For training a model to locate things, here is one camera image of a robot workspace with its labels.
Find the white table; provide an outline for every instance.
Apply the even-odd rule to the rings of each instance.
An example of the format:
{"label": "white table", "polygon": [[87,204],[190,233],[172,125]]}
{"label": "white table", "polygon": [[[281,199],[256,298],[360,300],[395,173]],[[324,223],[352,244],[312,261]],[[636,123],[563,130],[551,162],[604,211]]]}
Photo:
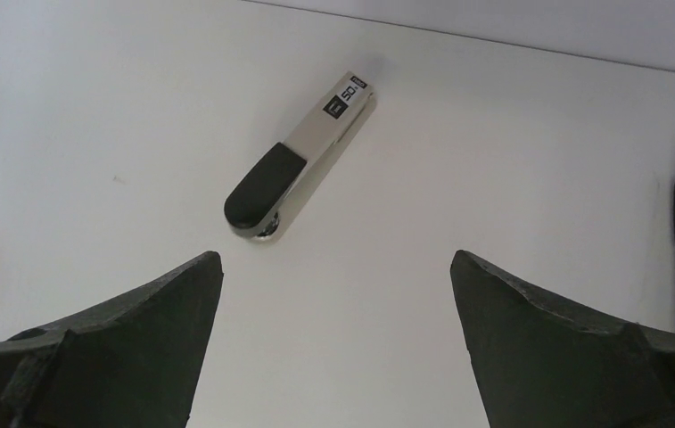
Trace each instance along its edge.
{"label": "white table", "polygon": [[[374,115],[276,245],[234,236],[346,70]],[[190,427],[487,426],[458,249],[675,331],[674,178],[675,74],[230,0],[0,10],[0,340],[218,251]]]}

